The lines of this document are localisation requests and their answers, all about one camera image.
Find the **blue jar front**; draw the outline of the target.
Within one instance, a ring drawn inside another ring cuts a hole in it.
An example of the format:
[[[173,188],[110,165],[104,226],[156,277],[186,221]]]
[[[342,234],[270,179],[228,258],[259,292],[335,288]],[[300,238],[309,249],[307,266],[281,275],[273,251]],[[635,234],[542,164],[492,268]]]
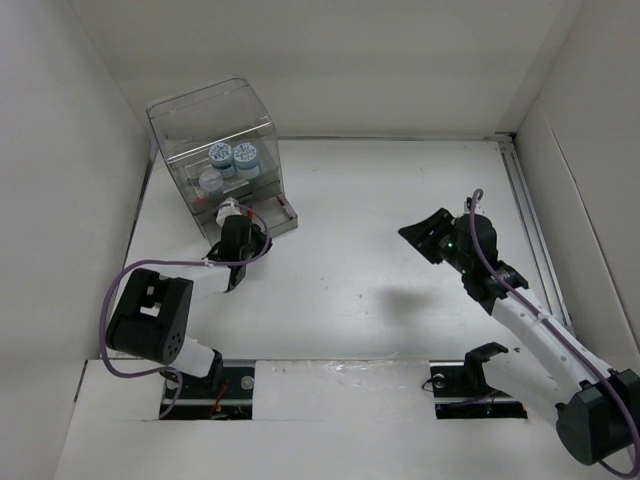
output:
[[[260,154],[251,142],[242,142],[235,145],[233,158],[238,176],[251,179],[260,174]]]

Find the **blue jar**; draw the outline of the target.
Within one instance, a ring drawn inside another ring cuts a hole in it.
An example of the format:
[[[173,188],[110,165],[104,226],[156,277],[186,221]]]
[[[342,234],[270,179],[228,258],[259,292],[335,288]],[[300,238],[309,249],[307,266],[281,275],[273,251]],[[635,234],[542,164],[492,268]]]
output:
[[[210,146],[208,157],[212,167],[219,171],[224,179],[233,177],[236,174],[233,149],[226,142],[217,142]]]
[[[260,174],[260,154],[251,142],[242,142],[235,145],[233,158],[238,176],[251,179]]]

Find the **blue jar back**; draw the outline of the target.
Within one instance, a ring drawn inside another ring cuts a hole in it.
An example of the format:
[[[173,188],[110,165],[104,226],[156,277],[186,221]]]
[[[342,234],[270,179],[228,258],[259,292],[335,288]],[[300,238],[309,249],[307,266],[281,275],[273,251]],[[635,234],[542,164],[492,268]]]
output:
[[[210,146],[208,157],[212,167],[219,171],[224,179],[233,177],[236,174],[233,149],[226,142],[217,142]]]

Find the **clear plastic organizer box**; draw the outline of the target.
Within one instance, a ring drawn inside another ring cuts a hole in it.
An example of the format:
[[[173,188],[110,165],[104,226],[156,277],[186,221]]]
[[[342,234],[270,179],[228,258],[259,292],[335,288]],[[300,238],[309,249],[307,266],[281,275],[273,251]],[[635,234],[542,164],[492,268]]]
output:
[[[203,236],[219,238],[219,206],[233,199],[276,237],[298,226],[285,196],[275,123],[243,77],[211,82],[146,109],[161,158]]]

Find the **pink cap highlighter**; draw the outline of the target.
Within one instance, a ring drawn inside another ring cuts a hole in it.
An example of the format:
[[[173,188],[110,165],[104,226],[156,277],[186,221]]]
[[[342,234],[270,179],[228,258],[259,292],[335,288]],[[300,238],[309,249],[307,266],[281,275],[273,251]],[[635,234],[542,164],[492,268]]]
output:
[[[206,206],[209,203],[207,197],[197,197],[192,204],[196,207]]]

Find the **red gel pen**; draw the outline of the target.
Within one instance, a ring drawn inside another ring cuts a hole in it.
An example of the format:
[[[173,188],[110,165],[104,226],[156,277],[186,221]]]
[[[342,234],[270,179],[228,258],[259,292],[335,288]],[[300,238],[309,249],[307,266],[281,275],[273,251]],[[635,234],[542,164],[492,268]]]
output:
[[[286,215],[289,221],[293,221],[297,219],[297,214],[292,209],[290,203],[283,196],[278,195],[276,197],[276,200],[278,201],[281,209],[283,210],[284,214]]]

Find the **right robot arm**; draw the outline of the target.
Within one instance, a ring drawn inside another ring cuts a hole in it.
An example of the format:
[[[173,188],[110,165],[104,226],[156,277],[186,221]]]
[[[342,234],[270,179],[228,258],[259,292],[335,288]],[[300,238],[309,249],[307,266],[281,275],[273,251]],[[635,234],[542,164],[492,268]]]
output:
[[[542,416],[583,465],[639,446],[638,375],[595,356],[542,308],[525,278],[500,260],[488,218],[441,208],[398,233],[429,263],[456,270],[468,296],[521,343],[490,342],[465,354],[458,383],[471,403],[495,391],[511,396]]]

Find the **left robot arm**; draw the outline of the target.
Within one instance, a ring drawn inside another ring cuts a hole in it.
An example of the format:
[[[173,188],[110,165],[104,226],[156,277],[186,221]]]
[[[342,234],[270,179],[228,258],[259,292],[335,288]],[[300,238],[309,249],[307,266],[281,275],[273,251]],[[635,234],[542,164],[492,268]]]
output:
[[[265,225],[232,214],[222,223],[220,239],[200,260],[142,260],[114,279],[100,313],[100,350],[106,369],[119,378],[159,373],[188,382],[201,396],[222,387],[222,354],[187,335],[196,293],[229,293],[247,266],[269,251]]]

